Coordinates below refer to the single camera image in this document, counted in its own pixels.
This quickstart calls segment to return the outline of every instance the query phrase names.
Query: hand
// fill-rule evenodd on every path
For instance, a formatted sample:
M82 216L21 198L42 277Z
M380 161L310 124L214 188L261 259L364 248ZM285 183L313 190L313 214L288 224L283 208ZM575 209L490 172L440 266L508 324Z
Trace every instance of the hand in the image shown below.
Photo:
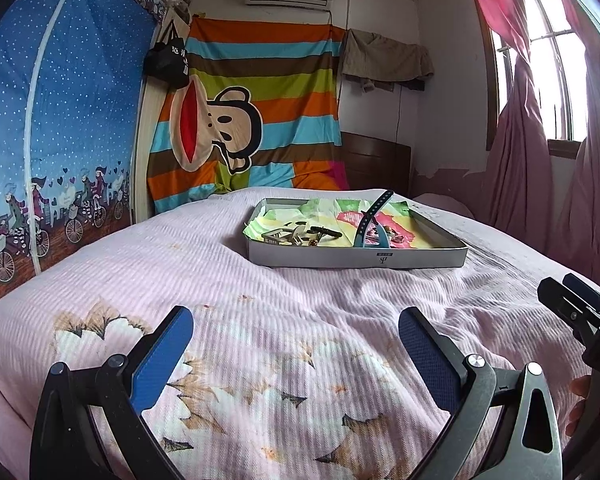
M572 381L569 386L569 390L571 391L571 393L573 393L579 397L583 397L583 399L586 399L587 396L589 395L590 387L591 387L591 376L587 375L587 376L580 377L579 379ZM573 436L573 434L576 432L576 428L578 427L578 422L580 421L580 418L582 417L582 414L584 413L584 403L585 403L584 400L580 400L579 402L577 402L577 404L571 410L571 413L569 414L569 423L567 424L567 429L565 431L567 436Z

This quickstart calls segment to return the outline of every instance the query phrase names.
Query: colorful striped blanket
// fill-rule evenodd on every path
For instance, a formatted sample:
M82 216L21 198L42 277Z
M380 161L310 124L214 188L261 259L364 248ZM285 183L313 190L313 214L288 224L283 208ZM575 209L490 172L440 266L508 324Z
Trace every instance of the colorful striped blanket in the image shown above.
M190 83L165 99L147 183L157 213L254 186L348 189L332 25L195 18Z

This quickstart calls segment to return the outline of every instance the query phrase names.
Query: blue wardrobe cover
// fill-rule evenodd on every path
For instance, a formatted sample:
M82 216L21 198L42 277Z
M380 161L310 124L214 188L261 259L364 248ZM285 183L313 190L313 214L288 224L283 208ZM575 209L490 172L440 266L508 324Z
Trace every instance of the blue wardrobe cover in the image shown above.
M35 274L32 247L43 270L129 224L154 28L133 0L16 0L0 21L0 297Z

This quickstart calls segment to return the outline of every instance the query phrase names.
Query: cardboard tray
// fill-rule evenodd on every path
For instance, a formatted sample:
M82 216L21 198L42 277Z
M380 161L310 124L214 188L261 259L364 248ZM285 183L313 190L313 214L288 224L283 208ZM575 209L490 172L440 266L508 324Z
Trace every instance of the cardboard tray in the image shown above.
M253 209L249 222L271 209L298 208L307 200L265 198ZM264 267L301 267L307 269L440 269L462 267L468 247L439 225L411 210L421 232L439 248L378 249L354 247L307 247L266 244L244 235L250 262Z

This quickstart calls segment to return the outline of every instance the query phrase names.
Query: metal screw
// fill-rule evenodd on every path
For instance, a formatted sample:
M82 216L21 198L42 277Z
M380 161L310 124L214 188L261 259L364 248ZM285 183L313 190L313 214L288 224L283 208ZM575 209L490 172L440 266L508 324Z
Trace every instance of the metal screw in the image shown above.
M49 368L51 375L60 375L62 372L64 372L64 363L53 363Z
M467 361L469 361L469 364L474 368L482 368L485 363L484 357L478 354L471 354L467 358Z
M107 365L111 368L120 368L124 363L125 357L122 354L115 354L107 359Z
M542 375L542 367L538 363L529 363L526 369L533 375Z

